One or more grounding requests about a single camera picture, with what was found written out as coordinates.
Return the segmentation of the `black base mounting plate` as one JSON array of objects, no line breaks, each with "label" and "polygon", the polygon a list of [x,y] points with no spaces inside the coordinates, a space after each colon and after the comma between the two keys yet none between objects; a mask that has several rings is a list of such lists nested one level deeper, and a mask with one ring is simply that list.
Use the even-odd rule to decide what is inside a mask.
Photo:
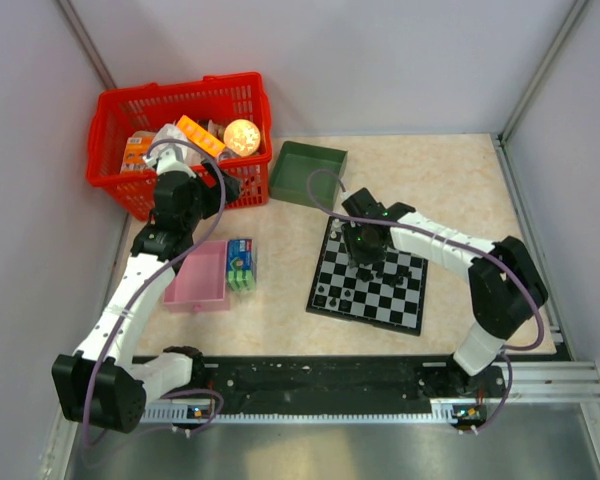
[{"label": "black base mounting plate", "polygon": [[228,414],[427,413],[432,399],[495,400],[502,369],[469,377],[447,356],[207,356],[177,392],[208,388]]}]

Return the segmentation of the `small orange carton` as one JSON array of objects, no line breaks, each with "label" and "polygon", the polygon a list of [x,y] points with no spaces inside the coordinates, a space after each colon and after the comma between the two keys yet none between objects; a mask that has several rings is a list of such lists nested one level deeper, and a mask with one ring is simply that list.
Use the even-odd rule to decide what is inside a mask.
[{"label": "small orange carton", "polygon": [[120,173],[139,173],[147,169],[144,157],[153,142],[154,132],[137,131],[125,144]]}]

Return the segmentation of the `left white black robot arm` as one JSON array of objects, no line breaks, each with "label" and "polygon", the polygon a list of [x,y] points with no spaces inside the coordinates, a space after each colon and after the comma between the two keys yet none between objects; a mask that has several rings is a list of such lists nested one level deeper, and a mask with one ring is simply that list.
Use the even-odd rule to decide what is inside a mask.
[{"label": "left white black robot arm", "polygon": [[153,360],[133,362],[139,339],[158,301],[184,260],[200,247],[198,224],[219,220],[236,201],[241,182],[204,153],[202,166],[213,178],[208,185],[189,167],[187,140],[152,143],[145,162],[157,173],[154,207],[132,243],[115,292],[88,336],[72,354],[55,359],[51,375],[65,419],[121,433],[133,431],[146,407],[174,390],[196,396],[206,387],[201,355],[192,347],[169,347]]}]

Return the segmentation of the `orange punched cardboard box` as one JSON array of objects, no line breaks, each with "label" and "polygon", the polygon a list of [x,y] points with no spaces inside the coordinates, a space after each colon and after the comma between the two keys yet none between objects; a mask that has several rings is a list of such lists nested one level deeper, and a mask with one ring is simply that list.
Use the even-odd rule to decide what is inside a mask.
[{"label": "orange punched cardboard box", "polygon": [[226,148],[223,142],[186,115],[180,117],[176,122],[176,127],[180,129],[194,145],[214,158],[221,155]]}]

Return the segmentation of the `pink open drawer box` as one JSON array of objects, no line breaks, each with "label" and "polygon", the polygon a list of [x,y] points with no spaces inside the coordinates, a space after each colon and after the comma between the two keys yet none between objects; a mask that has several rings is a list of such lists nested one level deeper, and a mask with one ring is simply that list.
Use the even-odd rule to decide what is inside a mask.
[{"label": "pink open drawer box", "polygon": [[163,304],[172,313],[226,311],[226,240],[206,241],[189,254],[164,292]]}]

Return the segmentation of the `blue green packaged item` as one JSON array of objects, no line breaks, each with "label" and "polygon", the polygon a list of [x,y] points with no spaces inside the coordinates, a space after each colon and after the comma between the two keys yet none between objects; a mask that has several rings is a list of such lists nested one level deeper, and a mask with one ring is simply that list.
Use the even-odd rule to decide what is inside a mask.
[{"label": "blue green packaged item", "polygon": [[233,292],[256,289],[257,267],[252,238],[231,239],[227,242],[226,283]]}]

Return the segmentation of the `dark green open box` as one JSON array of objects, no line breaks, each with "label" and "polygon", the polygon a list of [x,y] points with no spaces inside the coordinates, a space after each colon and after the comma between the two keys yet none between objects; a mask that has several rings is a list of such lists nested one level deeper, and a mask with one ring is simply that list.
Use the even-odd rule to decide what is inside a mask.
[{"label": "dark green open box", "polygon": [[287,140],[282,144],[269,178],[271,198],[315,208],[307,180],[317,170],[328,170],[341,178],[346,169],[346,150]]}]

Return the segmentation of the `red plastic shopping basket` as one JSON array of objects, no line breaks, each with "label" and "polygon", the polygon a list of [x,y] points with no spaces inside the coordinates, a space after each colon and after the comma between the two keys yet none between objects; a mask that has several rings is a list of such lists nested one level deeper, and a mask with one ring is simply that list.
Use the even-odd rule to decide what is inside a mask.
[{"label": "red plastic shopping basket", "polygon": [[201,80],[109,90],[102,93],[92,119],[86,180],[101,188],[139,221],[154,206],[156,173],[122,173],[128,138],[137,131],[158,131],[186,115],[227,125],[237,119],[255,123],[261,133],[258,153],[233,159],[221,169],[242,182],[241,196],[230,209],[261,206],[269,200],[272,115],[262,76],[257,72],[206,76]]}]

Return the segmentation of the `white plastic bag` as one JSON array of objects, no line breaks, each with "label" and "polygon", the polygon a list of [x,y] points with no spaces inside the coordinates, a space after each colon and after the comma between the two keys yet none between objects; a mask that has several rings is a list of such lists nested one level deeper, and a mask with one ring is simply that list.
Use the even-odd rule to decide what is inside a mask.
[{"label": "white plastic bag", "polygon": [[154,136],[150,143],[150,148],[144,156],[145,164],[151,168],[154,168],[158,164],[158,158],[164,151],[170,151],[175,155],[175,159],[180,163],[187,166],[193,165],[194,155],[193,152],[186,146],[174,143],[163,143],[158,145],[161,140],[181,140],[187,141],[185,133],[178,128],[176,125],[167,123],[165,124]]}]

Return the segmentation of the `black white chess board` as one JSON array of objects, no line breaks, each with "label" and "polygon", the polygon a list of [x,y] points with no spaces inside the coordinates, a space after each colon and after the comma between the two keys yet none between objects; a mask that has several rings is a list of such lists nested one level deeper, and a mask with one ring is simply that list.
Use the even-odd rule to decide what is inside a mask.
[{"label": "black white chess board", "polygon": [[[349,263],[341,223],[328,219],[309,292],[306,311],[339,320],[356,321],[409,335],[421,333],[428,261],[388,249],[378,264],[355,267]],[[318,293],[323,285],[325,292]],[[316,296],[326,298],[315,307]],[[338,300],[336,308],[329,301]]]}]

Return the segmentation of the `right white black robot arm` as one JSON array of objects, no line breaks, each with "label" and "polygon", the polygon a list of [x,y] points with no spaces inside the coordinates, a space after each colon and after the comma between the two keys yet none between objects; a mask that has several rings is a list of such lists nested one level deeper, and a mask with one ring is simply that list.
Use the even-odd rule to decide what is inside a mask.
[{"label": "right white black robot arm", "polygon": [[446,380],[467,396],[484,380],[483,371],[505,351],[529,351],[544,340],[540,308],[548,291],[525,244],[464,234],[437,223],[414,207],[389,207],[362,188],[344,197],[348,215],[343,235],[356,264],[378,263],[388,249],[430,261],[469,287],[474,323],[450,359]]}]

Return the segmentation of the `orange round ball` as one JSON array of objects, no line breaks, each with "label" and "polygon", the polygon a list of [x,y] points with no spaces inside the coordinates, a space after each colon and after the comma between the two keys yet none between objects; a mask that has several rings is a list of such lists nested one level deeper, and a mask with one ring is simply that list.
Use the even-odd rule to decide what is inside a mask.
[{"label": "orange round ball", "polygon": [[232,121],[224,130],[224,144],[241,157],[257,152],[261,143],[259,128],[247,119]]}]

